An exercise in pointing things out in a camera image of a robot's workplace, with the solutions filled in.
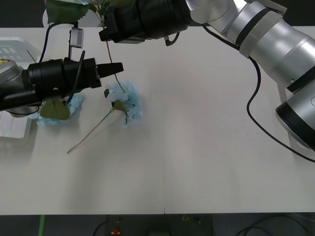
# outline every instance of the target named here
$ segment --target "white plastic basket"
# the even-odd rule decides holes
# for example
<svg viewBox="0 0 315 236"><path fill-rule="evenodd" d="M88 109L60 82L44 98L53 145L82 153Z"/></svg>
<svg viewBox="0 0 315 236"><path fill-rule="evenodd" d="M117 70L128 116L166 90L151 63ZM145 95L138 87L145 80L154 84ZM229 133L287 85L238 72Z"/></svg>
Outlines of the white plastic basket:
<svg viewBox="0 0 315 236"><path fill-rule="evenodd" d="M0 59L14 60L24 69L39 61L40 51L20 37L0 37ZM13 118L8 112L0 112L0 141L24 143L28 140L31 119Z"/></svg>

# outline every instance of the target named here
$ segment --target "floor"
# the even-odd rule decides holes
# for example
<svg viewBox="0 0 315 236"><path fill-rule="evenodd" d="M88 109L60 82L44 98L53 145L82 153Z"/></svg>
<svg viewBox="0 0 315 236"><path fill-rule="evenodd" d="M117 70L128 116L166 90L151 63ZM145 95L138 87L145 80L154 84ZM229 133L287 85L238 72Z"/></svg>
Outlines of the floor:
<svg viewBox="0 0 315 236"><path fill-rule="evenodd" d="M147 236L148 229L172 232L174 236L235 236L256 220L268 214L204 214L204 215L54 215L46 216L44 236L92 236L103 221L95 236L109 236L118 227L122 236ZM315 214L301 214L312 217ZM293 214L309 231L315 234L315 223ZM285 216L269 219L259 224L272 236L309 236L301 226ZM212 234L212 221L215 234ZM1 236L34 236L38 234L39 216L0 216ZM248 236L266 236L254 229Z"/></svg>

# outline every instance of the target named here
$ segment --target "red object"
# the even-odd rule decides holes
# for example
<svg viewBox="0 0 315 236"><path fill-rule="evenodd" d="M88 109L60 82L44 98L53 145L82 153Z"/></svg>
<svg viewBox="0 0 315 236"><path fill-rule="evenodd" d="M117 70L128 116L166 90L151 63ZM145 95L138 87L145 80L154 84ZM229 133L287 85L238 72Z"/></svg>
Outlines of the red object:
<svg viewBox="0 0 315 236"><path fill-rule="evenodd" d="M112 232L112 235L114 236L120 235L119 229L115 228L114 231Z"/></svg>

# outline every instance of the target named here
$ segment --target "green cable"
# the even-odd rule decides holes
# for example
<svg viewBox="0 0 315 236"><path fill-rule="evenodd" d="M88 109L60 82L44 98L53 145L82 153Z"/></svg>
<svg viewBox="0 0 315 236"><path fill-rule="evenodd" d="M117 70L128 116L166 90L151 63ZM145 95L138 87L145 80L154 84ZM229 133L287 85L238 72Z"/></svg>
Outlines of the green cable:
<svg viewBox="0 0 315 236"><path fill-rule="evenodd" d="M45 224L45 215L41 215L40 220L39 220L38 236L44 235L44 224Z"/></svg>

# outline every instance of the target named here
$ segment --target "white table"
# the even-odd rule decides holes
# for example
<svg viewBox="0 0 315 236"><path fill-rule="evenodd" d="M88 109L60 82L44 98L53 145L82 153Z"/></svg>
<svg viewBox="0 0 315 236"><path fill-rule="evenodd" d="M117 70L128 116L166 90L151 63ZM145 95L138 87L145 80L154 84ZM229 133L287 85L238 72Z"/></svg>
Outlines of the white table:
<svg viewBox="0 0 315 236"><path fill-rule="evenodd" d="M302 28L315 36L314 28ZM109 62L97 28L85 29L86 58ZM42 49L44 29L0 29ZM67 56L68 29L51 30L46 58ZM140 125L109 117L104 88L83 91L82 110L57 127L32 126L27 145L0 143L0 214L151 214L315 211L315 164L267 137L246 114L256 85L250 61L202 28L172 47L152 40L110 43L115 62L144 100ZM79 59L80 51L73 53ZM289 144L277 122L278 88L265 73L252 113ZM102 79L103 87L114 77ZM313 152L291 145L308 156Z"/></svg>

